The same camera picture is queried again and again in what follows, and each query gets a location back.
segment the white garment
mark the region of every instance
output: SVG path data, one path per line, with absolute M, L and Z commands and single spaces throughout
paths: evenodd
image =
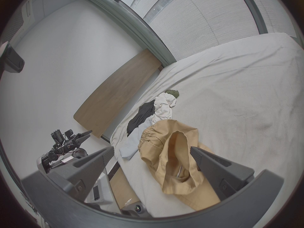
M 138 144 L 141 138 L 142 132 L 153 125 L 152 123 L 152 116 L 146 118 L 146 120 L 136 127 L 130 135 L 127 137 L 126 143 L 123 147 L 119 149 L 121 157 L 130 160 L 133 155 L 138 151 Z
M 170 107 L 175 106 L 176 98 L 168 93 L 161 93 L 154 98 L 155 114 L 151 117 L 153 124 L 160 120 L 172 119 L 172 110 Z

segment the khaki garment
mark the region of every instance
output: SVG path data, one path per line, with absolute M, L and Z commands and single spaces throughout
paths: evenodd
M 207 178 L 198 170 L 190 154 L 191 146 L 212 153 L 199 142 L 196 128 L 176 120 L 162 120 L 143 131 L 138 149 L 163 193 L 174 194 L 194 210 L 201 210 L 220 200 Z

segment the air conditioner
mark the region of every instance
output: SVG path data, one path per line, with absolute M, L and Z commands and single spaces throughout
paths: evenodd
M 19 43 L 24 32 L 35 22 L 32 0 L 28 0 L 15 15 L 2 43 L 9 41 L 12 46 Z

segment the black cloth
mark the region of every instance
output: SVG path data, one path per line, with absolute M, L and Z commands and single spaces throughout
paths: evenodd
M 147 117 L 151 116 L 154 114 L 155 109 L 154 109 L 154 101 L 150 101 L 147 103 L 144 103 L 142 106 L 139 107 L 138 113 L 136 116 L 129 121 L 128 126 L 127 126 L 127 134 L 128 136 L 131 134 L 131 132 L 138 127 L 140 124 L 142 124 Z

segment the mattress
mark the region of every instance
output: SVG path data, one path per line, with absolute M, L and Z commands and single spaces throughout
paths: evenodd
M 283 206 L 304 169 L 304 51 L 284 33 L 235 40 L 165 67 L 111 137 L 127 180 L 153 217 L 193 212 L 162 193 L 139 152 L 129 161 L 119 148 L 138 108 L 166 89 L 178 90 L 173 119 L 199 130 L 215 154 L 284 178 L 274 203 L 256 224 L 265 225 Z

